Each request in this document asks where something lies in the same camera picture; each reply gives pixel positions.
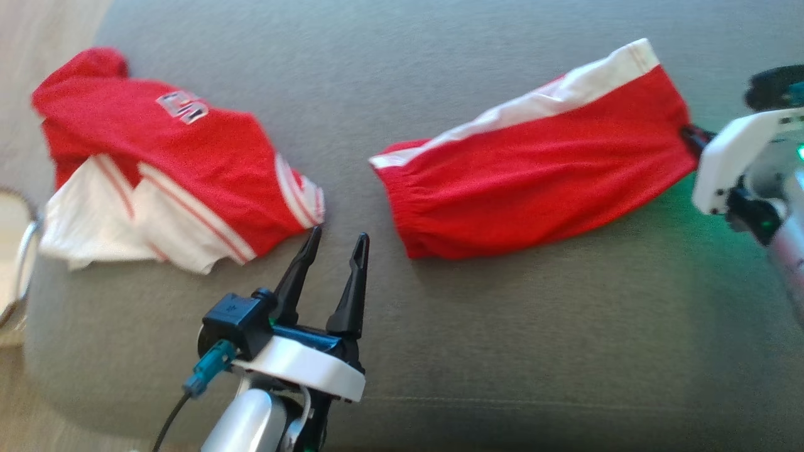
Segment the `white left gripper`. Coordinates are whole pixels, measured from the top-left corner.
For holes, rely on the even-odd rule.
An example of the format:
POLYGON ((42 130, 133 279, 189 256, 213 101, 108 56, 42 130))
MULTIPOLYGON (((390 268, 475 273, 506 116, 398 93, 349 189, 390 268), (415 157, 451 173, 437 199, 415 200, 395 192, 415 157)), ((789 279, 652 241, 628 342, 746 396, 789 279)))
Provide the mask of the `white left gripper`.
MULTIPOLYGON (((274 325, 295 326, 298 302, 313 264, 322 227, 311 229, 274 292, 274 325)), ((325 331, 274 327, 253 360, 236 360, 236 449, 321 449, 333 403, 364 397, 366 372, 358 341, 364 329, 370 238, 358 236, 350 276, 325 331)))

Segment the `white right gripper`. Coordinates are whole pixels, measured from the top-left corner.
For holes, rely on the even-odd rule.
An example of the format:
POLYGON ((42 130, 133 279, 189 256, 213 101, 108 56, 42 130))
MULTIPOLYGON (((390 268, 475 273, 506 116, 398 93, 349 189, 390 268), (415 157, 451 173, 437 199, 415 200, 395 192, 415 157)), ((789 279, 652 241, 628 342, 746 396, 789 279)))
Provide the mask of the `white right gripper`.
POLYGON ((804 107, 739 117, 715 136, 681 129, 700 156, 692 203, 770 245, 786 223, 804 226, 804 107))

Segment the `red shorts with white band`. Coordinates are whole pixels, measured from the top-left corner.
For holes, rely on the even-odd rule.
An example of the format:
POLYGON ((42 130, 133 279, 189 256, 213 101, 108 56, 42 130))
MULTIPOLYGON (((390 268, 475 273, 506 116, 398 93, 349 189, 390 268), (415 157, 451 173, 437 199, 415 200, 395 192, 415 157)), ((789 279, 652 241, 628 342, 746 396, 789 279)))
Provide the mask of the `red shorts with white band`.
POLYGON ((586 234, 672 188, 697 165, 690 122, 640 38, 369 163, 408 257, 496 256, 586 234))

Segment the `red basketball jersey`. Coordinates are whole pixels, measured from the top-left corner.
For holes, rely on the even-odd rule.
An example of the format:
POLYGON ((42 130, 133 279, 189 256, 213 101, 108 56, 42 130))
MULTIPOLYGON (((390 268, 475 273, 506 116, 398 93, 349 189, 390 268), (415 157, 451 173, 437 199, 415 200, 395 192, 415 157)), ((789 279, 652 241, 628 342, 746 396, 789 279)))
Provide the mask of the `red basketball jersey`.
POLYGON ((323 191, 249 112, 130 77, 114 48, 81 51, 34 89, 55 167, 40 252, 70 269, 169 261, 209 274, 323 223, 323 191))

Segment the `grey fabric couch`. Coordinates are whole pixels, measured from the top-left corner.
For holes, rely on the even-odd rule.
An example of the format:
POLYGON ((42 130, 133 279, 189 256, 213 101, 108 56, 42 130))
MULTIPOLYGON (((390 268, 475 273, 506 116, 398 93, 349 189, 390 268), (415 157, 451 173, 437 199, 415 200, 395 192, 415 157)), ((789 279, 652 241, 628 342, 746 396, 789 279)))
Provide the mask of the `grey fabric couch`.
POLYGON ((334 404, 327 449, 804 452, 804 331, 692 178, 574 239, 411 261, 368 165, 638 38, 712 131, 751 75, 804 61, 804 0, 116 0, 97 42, 253 112, 324 189, 302 323, 370 235, 366 391, 334 404))

